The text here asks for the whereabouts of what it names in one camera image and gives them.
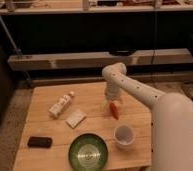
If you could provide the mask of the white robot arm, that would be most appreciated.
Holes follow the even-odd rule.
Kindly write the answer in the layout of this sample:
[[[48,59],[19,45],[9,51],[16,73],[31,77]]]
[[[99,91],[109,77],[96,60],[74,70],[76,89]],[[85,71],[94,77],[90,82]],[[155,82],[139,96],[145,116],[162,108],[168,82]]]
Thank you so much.
[[[183,94],[166,93],[126,76],[123,63],[102,69],[105,97],[116,100],[120,89],[151,113],[150,171],[193,171],[193,101]]]

